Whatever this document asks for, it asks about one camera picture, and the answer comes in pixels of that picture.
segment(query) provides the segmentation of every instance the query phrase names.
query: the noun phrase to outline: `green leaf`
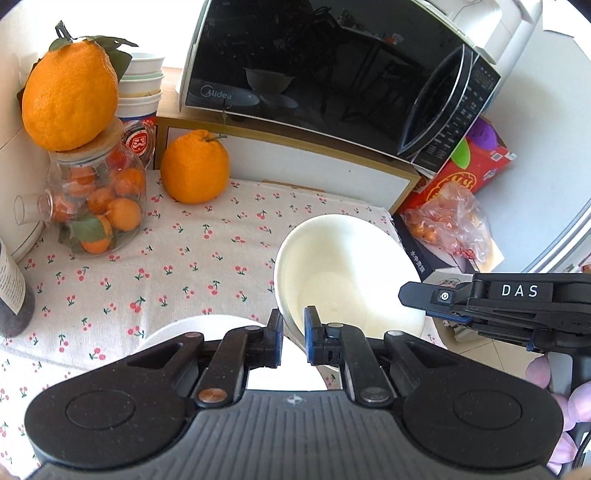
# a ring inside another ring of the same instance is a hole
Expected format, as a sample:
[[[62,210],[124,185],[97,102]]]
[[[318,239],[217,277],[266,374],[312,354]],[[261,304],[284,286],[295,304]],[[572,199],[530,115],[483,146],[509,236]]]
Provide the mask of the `green leaf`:
[[[31,71],[33,71],[35,69],[35,67],[37,66],[37,64],[41,61],[41,59],[37,60],[33,66],[31,67]],[[21,114],[22,114],[22,96],[25,93],[25,87],[27,86],[27,84],[25,84],[25,86],[23,88],[21,88],[21,90],[17,93],[17,100],[18,100],[18,107],[21,110]]]
[[[80,242],[97,242],[106,238],[103,223],[95,216],[90,215],[84,220],[77,220],[70,224],[74,238]]]
[[[131,63],[131,55],[124,51],[119,50],[108,50],[107,55],[111,60],[111,65],[115,69],[117,74],[117,81],[121,80],[121,77],[125,74],[127,67]]]
[[[49,45],[49,51],[59,50],[70,43],[72,43],[72,40],[68,40],[67,38],[56,38],[53,42],[51,42],[51,45]]]
[[[107,52],[109,50],[116,50],[121,45],[129,45],[130,47],[137,47],[137,45],[129,40],[119,37],[105,37],[104,35],[97,35],[92,39],[95,43],[103,47]]]
[[[57,236],[57,243],[70,246],[70,229],[67,225],[60,223],[60,233]]]

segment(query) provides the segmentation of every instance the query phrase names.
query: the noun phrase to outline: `glass bottle neck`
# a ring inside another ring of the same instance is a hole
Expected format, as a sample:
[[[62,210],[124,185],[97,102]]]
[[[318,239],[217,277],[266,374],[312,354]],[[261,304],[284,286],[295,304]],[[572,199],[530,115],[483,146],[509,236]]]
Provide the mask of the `glass bottle neck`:
[[[53,200],[48,191],[18,195],[14,200],[17,224],[48,222],[51,220]]]

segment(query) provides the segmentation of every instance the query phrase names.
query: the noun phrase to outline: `floor tile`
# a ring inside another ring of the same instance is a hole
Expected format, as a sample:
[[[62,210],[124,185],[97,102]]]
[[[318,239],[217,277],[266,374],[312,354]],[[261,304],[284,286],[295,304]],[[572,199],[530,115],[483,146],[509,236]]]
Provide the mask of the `floor tile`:
[[[525,377],[526,367],[534,358],[540,356],[538,353],[528,352],[522,346],[497,341],[494,341],[493,344],[499,353],[503,370],[519,378]]]
[[[485,364],[489,367],[496,368],[497,370],[503,370],[501,359],[499,358],[496,348],[492,342],[481,345],[475,349],[468,350],[467,352],[463,352],[462,356],[470,358],[476,362],[480,362],[481,364]]]

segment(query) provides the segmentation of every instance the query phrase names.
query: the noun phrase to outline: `plastic bag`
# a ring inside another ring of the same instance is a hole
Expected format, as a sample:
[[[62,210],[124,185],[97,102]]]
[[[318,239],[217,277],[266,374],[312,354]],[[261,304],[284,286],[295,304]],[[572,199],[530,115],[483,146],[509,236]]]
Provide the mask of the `plastic bag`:
[[[404,213],[415,238],[479,264],[492,251],[486,216],[472,192],[455,181],[446,183],[427,203]]]

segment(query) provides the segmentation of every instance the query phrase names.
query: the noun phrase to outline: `white plate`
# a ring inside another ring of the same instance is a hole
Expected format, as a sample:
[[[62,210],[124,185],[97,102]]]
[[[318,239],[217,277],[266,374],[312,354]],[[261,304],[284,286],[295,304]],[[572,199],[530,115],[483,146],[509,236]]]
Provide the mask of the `white plate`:
[[[246,325],[261,326],[253,320],[231,315],[189,317],[154,332],[139,345],[137,352],[187,332],[201,332],[206,341],[221,340],[227,331]],[[307,362],[305,353],[287,338],[283,339],[281,365],[275,369],[251,370],[246,387],[250,390],[326,390],[326,384],[319,371]]]

